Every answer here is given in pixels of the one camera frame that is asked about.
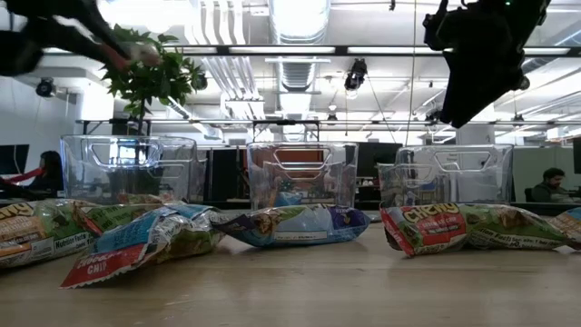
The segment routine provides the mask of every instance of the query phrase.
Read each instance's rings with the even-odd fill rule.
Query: person
[[[565,172],[558,168],[549,168],[543,173],[543,182],[537,184],[531,195],[538,203],[569,203],[573,200],[567,191],[561,187]]]
[[[40,155],[40,168],[43,174],[36,176],[28,190],[31,191],[48,191],[54,197],[58,191],[64,188],[63,183],[63,165],[61,156],[57,151],[46,151]]]

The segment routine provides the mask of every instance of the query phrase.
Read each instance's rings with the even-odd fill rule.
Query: green leaves
[[[179,41],[172,35],[157,35],[157,40],[150,37],[151,33],[140,34],[133,29],[124,29],[119,25],[113,28],[113,33],[121,41],[154,45],[162,59],[157,66],[146,66],[141,62],[133,62],[126,71],[120,72],[110,67],[103,76],[110,80],[109,93],[120,95],[129,101],[124,111],[132,117],[139,117],[141,103],[151,106],[157,98],[163,105],[169,105],[169,98],[180,104],[185,104],[189,94],[205,88],[204,71],[195,66],[191,58],[184,58],[179,52],[168,52],[164,45]]]

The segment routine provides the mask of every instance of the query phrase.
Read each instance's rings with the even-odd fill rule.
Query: woman
[[[40,155],[40,168],[43,173],[28,185],[29,190],[49,191],[52,196],[56,196],[58,191],[63,190],[63,166],[61,156],[57,151],[47,151]]]

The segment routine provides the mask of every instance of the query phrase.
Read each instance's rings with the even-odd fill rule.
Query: table surface
[[[581,255],[473,251],[405,259],[381,224],[350,243],[215,253],[88,288],[75,255],[0,272],[7,326],[579,326]]]

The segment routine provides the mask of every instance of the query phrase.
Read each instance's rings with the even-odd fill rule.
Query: man
[[[533,200],[537,203],[571,203],[571,199],[561,183],[565,172],[558,168],[549,168],[543,173],[543,183],[533,188]]]

